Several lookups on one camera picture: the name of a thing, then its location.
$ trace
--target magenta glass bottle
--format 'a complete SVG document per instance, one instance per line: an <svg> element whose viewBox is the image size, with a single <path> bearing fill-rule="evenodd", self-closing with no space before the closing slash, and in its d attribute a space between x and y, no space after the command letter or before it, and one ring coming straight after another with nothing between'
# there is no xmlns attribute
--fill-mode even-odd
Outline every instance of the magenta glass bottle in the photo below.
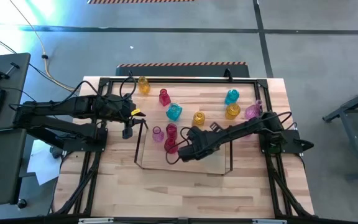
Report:
<svg viewBox="0 0 358 224"><path fill-rule="evenodd" d="M165 145L164 145L164 149L169 153L169 154L174 154L178 151L178 146L176 146L177 142L173 139L173 138L168 138L165 141Z"/></svg>
<svg viewBox="0 0 358 224"><path fill-rule="evenodd" d="M169 97L166 89L160 90L160 103L162 104L162 106L167 106L171 103L171 98Z"/></svg>
<svg viewBox="0 0 358 224"><path fill-rule="evenodd" d="M167 126L167 138L173 138L176 140L178 138L178 128L174 124L168 124Z"/></svg>
<svg viewBox="0 0 358 224"><path fill-rule="evenodd" d="M262 100L257 100L256 104L250 105L249 107L247 107L246 113L245 113L246 119L258 117L261 107L262 107Z"/></svg>
<svg viewBox="0 0 358 224"><path fill-rule="evenodd" d="M153 140L156 142L162 142L164 140L164 132L162 132L158 126L153 128Z"/></svg>

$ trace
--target wooden table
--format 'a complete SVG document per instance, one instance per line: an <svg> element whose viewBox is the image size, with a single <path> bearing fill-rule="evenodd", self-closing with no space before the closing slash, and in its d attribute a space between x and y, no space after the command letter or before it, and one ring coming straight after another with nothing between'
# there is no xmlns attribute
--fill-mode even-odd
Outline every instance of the wooden table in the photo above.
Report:
<svg viewBox="0 0 358 224"><path fill-rule="evenodd" d="M84 77L98 86L100 77ZM118 94L119 84L113 93ZM130 92L133 84L125 84L123 93ZM268 79L273 111L290 110L284 80ZM147 115L148 123L166 122L166 108L150 106L158 101L161 88L166 88L173 102L183 107L179 126L191 126L194 112L206 114L206 124L218 122L226 128L230 124L244 122L244 110L254 103L254 89L245 84L189 84L152 83L152 90L144 96L136 90L132 99ZM224 118L223 101L227 91L240 91L238 104L242 109L234 121ZM80 95L94 92L83 85ZM75 119L75 123L89 120ZM289 126L292 119L284 123ZM191 218L273 218L272 199L265 158L259 149L257 135L233 142L234 170L225 175L199 174L168 170L142 170L134 164L138 129L134 136L123 140L123 124L109 123L106 151L102 153L98 180L94 193L92 216L94 217L191 217ZM62 165L55 192L55 209L58 210L71 196L81 173L83 152L74 152ZM295 155L283 154L287 184L296 199L313 213L308 183L301 160ZM85 189L83 206L88 189ZM284 212L281 191L278 190L280 208Z"/></svg>

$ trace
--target gray floor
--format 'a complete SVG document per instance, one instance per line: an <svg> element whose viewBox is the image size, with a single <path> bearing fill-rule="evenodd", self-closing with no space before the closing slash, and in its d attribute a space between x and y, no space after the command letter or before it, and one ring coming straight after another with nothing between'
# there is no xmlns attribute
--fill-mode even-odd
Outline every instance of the gray floor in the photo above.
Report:
<svg viewBox="0 0 358 224"><path fill-rule="evenodd" d="M118 5L87 5L85 0L15 2L31 22L45 26L257 28L252 0ZM266 29L358 30L358 0L259 3ZM7 3L0 6L0 23L25 21ZM266 77L258 34L40 32L40 36L51 58L50 72L72 86L84 75L114 75L120 63L246 61L251 77ZM357 161L342 124L321 120L358 93L358 35L269 34L266 39L273 75L285 79L301 136L315 143L305 162L316 214L358 221L358 181L344 178L358 171ZM31 62L42 68L42 49L34 33L0 25L0 40L18 52L30 52ZM0 46L0 54L8 51ZM61 100L67 93L31 68L24 90L39 101ZM25 179L21 197L29 206L18 211L0 205L0 218L45 215L52 186L49 182L38 187L35 178Z"/></svg>

